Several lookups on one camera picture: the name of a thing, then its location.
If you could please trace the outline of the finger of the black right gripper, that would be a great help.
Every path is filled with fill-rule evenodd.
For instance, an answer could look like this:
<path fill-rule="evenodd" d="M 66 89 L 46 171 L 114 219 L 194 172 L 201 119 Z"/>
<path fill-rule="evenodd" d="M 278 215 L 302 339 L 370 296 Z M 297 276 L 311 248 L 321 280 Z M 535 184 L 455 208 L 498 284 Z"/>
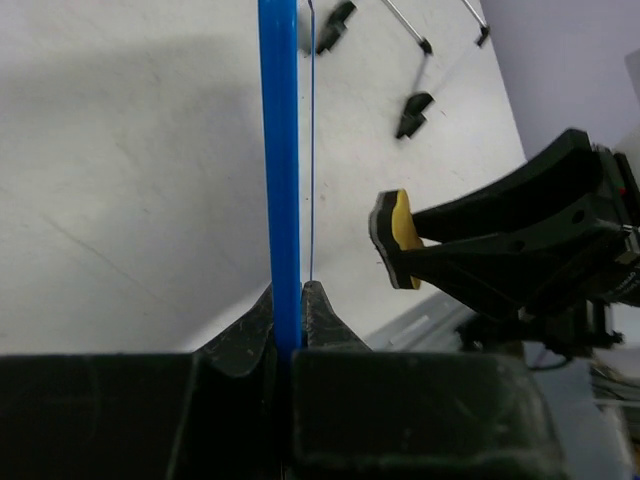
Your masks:
<path fill-rule="evenodd" d="M 614 203 L 588 194 L 520 230 L 410 250 L 402 260 L 411 275 L 505 321 L 612 293 L 630 273 L 620 261 L 629 235 Z"/>
<path fill-rule="evenodd" d="M 568 129 L 507 176 L 412 217 L 420 237 L 441 243 L 509 233 L 555 215 L 601 180 L 588 134 Z"/>

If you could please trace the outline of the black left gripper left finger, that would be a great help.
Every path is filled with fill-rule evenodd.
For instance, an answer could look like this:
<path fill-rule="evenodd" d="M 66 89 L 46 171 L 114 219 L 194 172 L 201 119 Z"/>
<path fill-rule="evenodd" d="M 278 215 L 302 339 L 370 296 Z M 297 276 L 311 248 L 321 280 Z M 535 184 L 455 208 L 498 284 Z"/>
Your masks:
<path fill-rule="evenodd" d="M 269 293 L 192 353 L 1 360 L 5 479 L 274 479 Z"/>

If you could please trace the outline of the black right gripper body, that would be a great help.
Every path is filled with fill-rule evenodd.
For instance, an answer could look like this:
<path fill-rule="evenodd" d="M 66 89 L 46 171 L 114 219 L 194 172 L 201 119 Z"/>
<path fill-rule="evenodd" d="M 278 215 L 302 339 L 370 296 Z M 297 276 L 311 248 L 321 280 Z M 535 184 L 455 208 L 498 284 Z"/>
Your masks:
<path fill-rule="evenodd" d="M 627 157 L 549 147 L 519 172 L 534 230 L 523 242 L 559 258 L 520 311 L 520 339 L 568 358 L 621 344 L 610 308 L 639 303 L 639 189 Z"/>

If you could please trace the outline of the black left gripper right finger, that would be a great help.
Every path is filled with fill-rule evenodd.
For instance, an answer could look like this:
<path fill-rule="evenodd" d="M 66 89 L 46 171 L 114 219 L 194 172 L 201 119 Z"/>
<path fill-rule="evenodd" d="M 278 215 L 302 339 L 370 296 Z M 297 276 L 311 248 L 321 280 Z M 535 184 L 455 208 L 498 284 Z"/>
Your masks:
<path fill-rule="evenodd" d="M 380 352 L 302 291 L 292 360 L 298 479 L 561 479 L 565 457 L 527 367 L 504 355 Z"/>

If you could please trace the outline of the yellow whiteboard eraser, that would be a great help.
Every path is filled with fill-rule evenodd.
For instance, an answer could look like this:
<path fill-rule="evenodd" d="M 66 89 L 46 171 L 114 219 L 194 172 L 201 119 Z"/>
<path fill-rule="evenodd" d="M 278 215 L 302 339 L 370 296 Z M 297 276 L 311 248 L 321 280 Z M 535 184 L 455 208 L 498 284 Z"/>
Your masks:
<path fill-rule="evenodd" d="M 421 280 L 403 264 L 402 254 L 421 249 L 419 237 L 404 189 L 380 192 L 369 215 L 369 236 L 395 289 L 418 290 Z"/>

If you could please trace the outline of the blue framed whiteboard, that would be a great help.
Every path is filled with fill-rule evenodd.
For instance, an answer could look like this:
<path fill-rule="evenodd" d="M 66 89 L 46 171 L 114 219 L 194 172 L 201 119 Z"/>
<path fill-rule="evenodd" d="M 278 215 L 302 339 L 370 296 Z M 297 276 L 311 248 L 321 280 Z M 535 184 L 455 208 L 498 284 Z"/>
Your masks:
<path fill-rule="evenodd" d="M 291 365 L 303 347 L 301 320 L 297 3 L 258 3 L 273 336 L 277 352 L 276 421 L 283 479 L 292 466 Z"/>

